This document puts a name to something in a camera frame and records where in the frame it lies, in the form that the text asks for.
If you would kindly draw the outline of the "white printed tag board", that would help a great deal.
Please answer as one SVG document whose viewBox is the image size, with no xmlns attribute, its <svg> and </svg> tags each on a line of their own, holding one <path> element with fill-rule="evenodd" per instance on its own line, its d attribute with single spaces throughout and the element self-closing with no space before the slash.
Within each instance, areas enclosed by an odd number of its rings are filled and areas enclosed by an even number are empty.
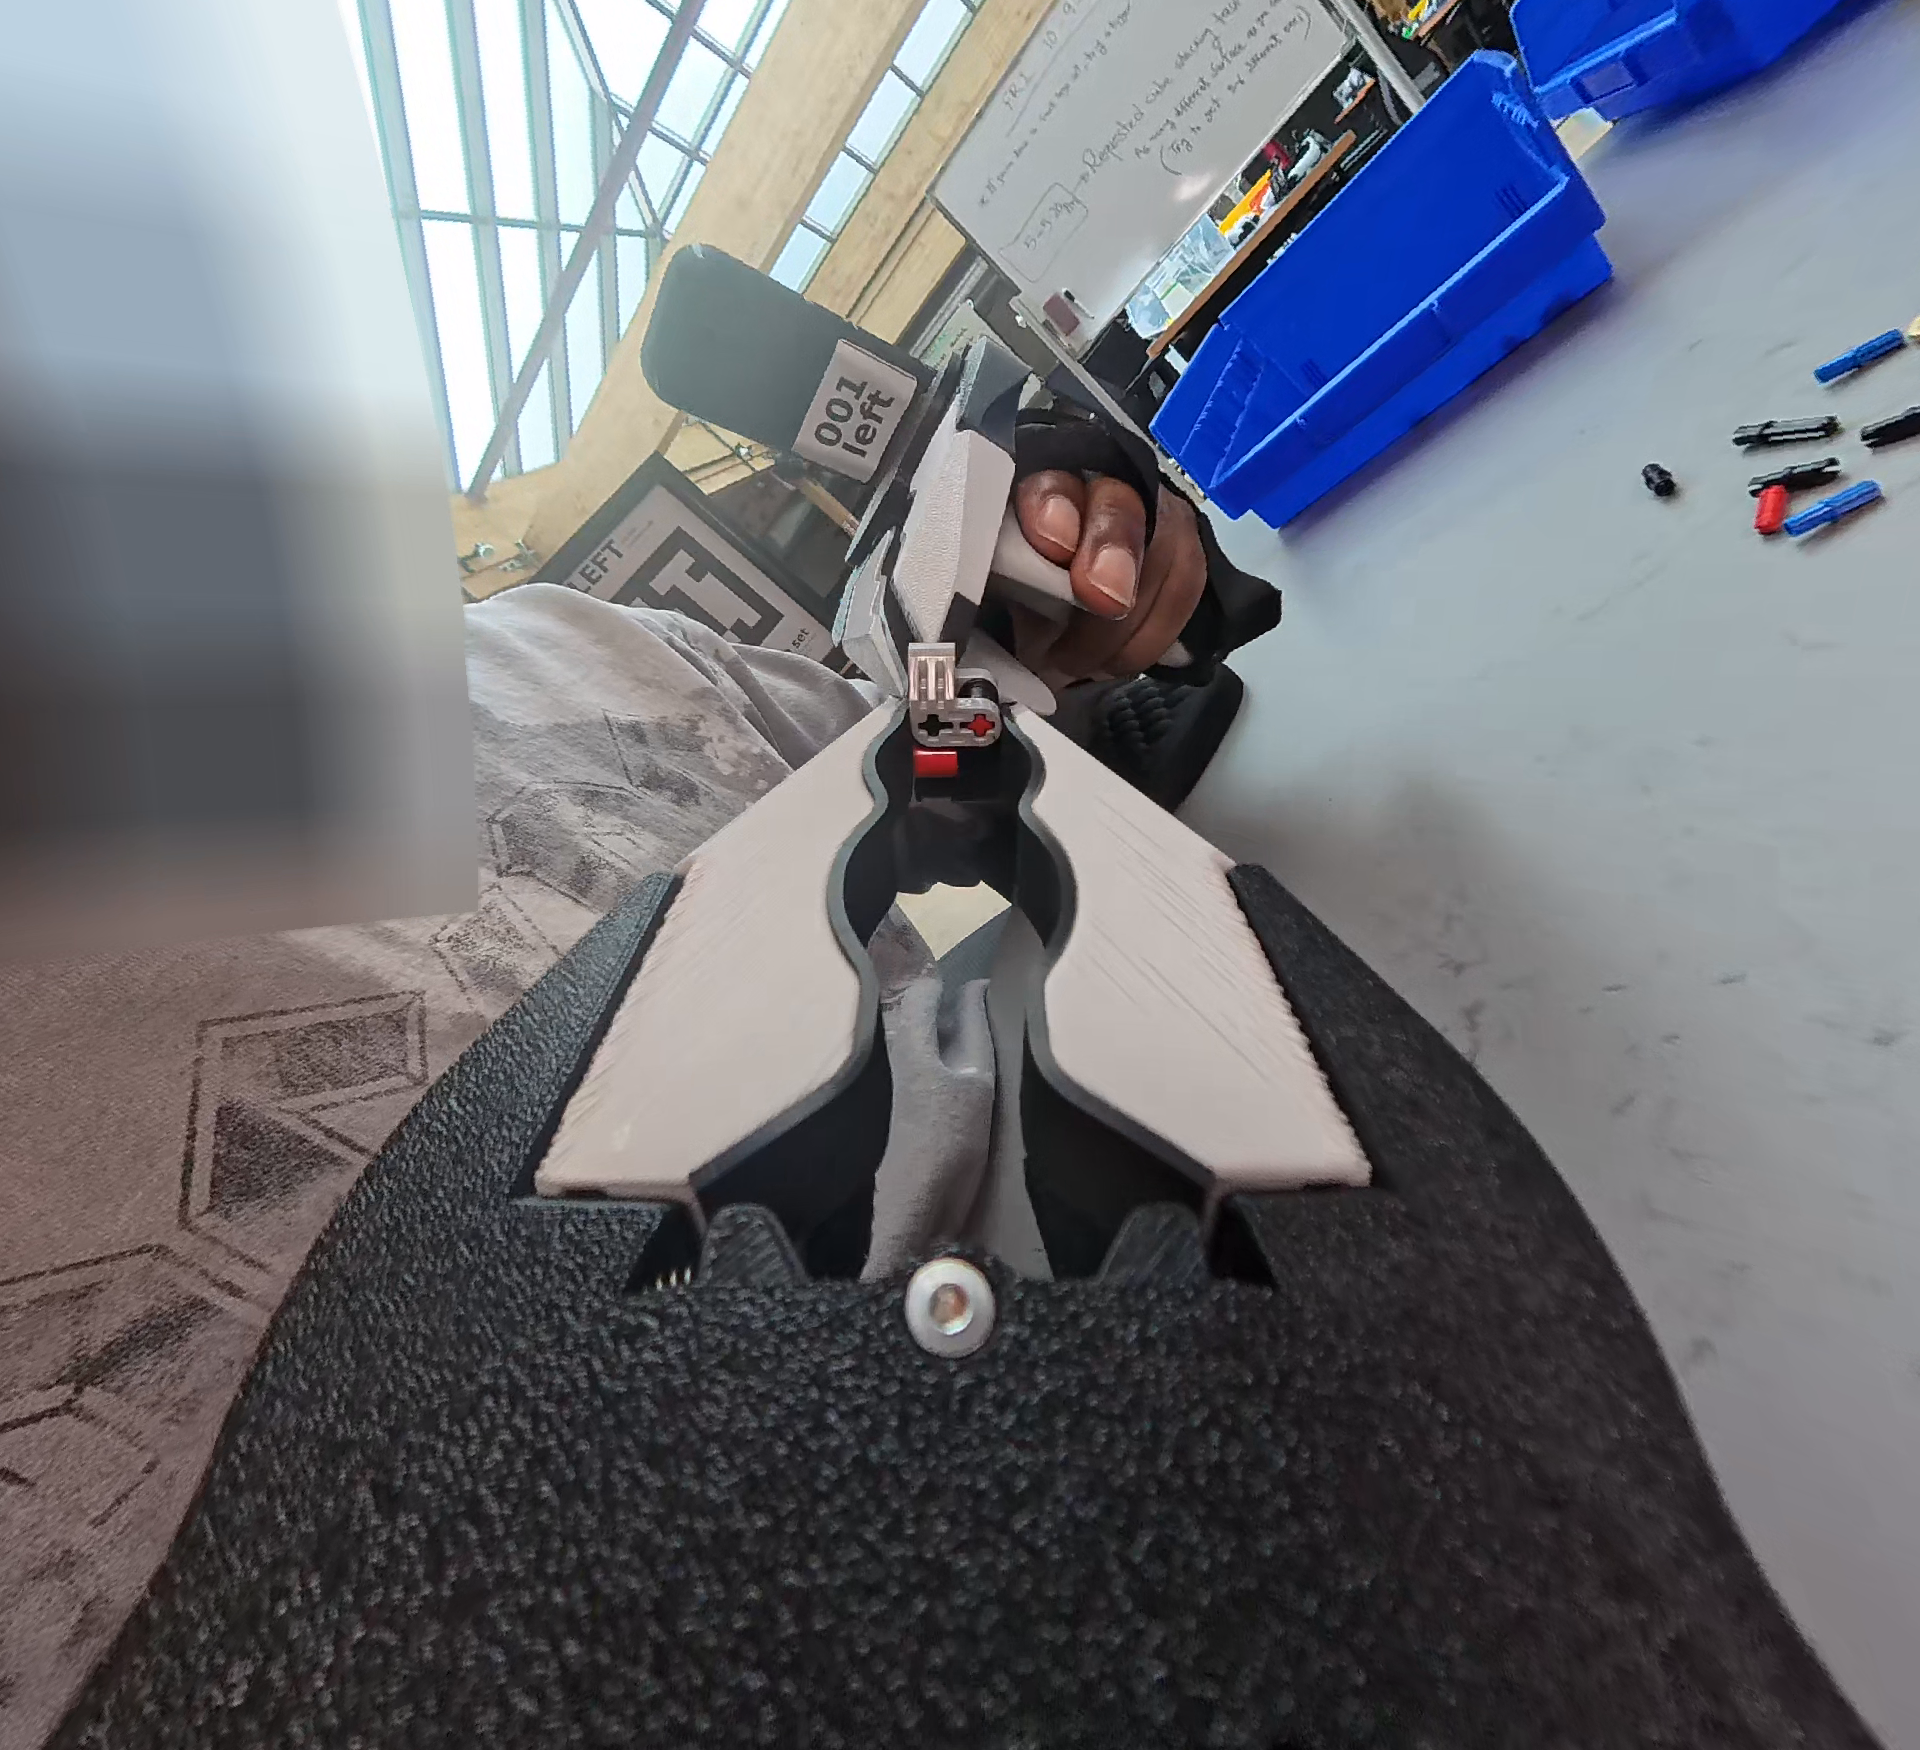
<svg viewBox="0 0 1920 1750">
<path fill-rule="evenodd" d="M 830 658 L 830 604 L 759 554 L 680 468 L 649 457 L 535 574 L 631 608 L 684 614 L 764 650 Z"/>
</svg>

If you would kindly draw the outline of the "pile of small connector pins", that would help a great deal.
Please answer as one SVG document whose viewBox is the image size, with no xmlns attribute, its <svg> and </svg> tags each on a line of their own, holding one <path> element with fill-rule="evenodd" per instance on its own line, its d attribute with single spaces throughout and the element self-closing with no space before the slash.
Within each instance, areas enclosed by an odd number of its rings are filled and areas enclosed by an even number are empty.
<svg viewBox="0 0 1920 1750">
<path fill-rule="evenodd" d="M 1812 384 L 1834 390 L 1854 384 L 1865 372 L 1880 368 L 1892 357 L 1914 348 L 1918 321 L 1887 331 L 1837 352 L 1812 370 Z M 1810 418 L 1766 418 L 1736 426 L 1732 449 L 1744 457 L 1766 457 L 1787 451 L 1783 468 L 1756 473 L 1748 482 L 1752 502 L 1752 528 L 1764 538 L 1806 534 L 1834 521 L 1840 515 L 1879 502 L 1879 489 L 1858 485 L 1821 499 L 1815 510 L 1800 519 L 1791 516 L 1794 502 L 1806 492 L 1825 492 L 1842 477 L 1844 462 L 1834 454 L 1834 443 L 1844 441 L 1850 422 L 1842 414 L 1821 412 Z"/>
</svg>

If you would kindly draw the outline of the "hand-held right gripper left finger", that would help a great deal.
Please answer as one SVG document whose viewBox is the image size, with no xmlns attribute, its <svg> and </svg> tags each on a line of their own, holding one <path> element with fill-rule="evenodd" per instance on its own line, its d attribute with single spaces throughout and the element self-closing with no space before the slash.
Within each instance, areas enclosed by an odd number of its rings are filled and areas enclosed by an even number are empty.
<svg viewBox="0 0 1920 1750">
<path fill-rule="evenodd" d="M 850 856 L 881 817 L 877 706 L 676 866 L 665 918 L 535 1167 L 543 1197 L 704 1200 L 852 1084 L 877 1036 Z"/>
</svg>

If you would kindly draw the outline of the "small grey toy brick assembly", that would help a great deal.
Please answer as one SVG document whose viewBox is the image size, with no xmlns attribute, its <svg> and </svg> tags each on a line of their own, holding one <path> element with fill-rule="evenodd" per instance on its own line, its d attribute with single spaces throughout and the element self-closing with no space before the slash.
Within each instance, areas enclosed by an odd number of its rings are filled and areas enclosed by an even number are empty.
<svg viewBox="0 0 1920 1750">
<path fill-rule="evenodd" d="M 906 776 L 895 803 L 899 891 L 991 886 L 1013 895 L 1020 756 L 998 679 L 953 642 L 906 649 Z"/>
</svg>

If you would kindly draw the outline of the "wooden top table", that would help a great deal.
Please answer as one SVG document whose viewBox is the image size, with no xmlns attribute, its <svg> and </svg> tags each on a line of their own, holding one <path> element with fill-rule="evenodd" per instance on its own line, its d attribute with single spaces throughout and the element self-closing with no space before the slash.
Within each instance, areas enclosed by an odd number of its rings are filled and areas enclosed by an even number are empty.
<svg viewBox="0 0 1920 1750">
<path fill-rule="evenodd" d="M 1173 323 L 1149 342 L 1146 360 L 1158 364 L 1164 353 L 1177 348 L 1189 353 L 1212 323 L 1218 323 L 1226 306 L 1243 293 L 1251 280 L 1284 251 L 1285 239 L 1295 237 L 1313 212 L 1319 210 L 1344 180 L 1348 159 L 1356 155 L 1356 134 L 1344 130 L 1331 153 L 1289 191 L 1284 203 L 1269 210 L 1253 233 L 1235 246 L 1218 276 L 1173 317 Z"/>
</svg>

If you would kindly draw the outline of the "whiteboard on stand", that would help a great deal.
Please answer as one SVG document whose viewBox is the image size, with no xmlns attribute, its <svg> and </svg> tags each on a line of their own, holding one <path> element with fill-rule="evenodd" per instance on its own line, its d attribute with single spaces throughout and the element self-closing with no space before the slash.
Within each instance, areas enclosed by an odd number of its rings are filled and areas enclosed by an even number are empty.
<svg viewBox="0 0 1920 1750">
<path fill-rule="evenodd" d="M 1027 309 L 1087 342 L 1328 81 L 1331 0 L 1055 0 L 933 197 Z"/>
</svg>

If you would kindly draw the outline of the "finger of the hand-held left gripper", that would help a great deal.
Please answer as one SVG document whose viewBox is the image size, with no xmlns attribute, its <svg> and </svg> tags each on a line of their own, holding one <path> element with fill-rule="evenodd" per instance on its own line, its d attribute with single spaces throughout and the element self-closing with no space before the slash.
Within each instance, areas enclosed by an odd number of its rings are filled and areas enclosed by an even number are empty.
<svg viewBox="0 0 1920 1750">
<path fill-rule="evenodd" d="M 914 474 L 895 597 L 907 642 L 964 642 L 994 570 L 1016 479 L 1013 454 L 991 437 L 936 437 Z"/>
<path fill-rule="evenodd" d="M 855 563 L 834 620 L 842 655 L 877 687 L 910 687 L 907 650 L 924 641 L 924 570 L 906 538 L 877 538 Z"/>
</svg>

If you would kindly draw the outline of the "person's left hand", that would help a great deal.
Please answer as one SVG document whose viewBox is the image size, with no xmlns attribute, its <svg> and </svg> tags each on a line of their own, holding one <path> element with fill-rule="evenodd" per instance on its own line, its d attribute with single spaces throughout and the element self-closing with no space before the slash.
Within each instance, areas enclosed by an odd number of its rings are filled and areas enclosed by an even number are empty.
<svg viewBox="0 0 1920 1750">
<path fill-rule="evenodd" d="M 1042 683 L 1124 683 L 1187 635 L 1209 563 L 1184 495 L 1162 492 L 1149 512 L 1126 479 L 1050 468 L 1019 477 L 1016 515 L 1027 544 L 1069 573 L 1079 597 L 1058 621 L 1010 608 L 1016 658 Z"/>
</svg>

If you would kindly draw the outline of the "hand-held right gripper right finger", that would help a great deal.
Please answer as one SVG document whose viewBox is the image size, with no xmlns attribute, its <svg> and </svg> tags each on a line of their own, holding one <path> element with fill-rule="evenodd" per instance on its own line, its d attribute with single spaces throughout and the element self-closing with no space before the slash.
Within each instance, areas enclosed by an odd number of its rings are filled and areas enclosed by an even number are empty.
<svg viewBox="0 0 1920 1750">
<path fill-rule="evenodd" d="M 1234 862 L 1023 706 L 1019 738 L 1023 837 L 1059 890 L 1034 1016 L 1053 1089 L 1205 1200 L 1366 1185 Z"/>
</svg>

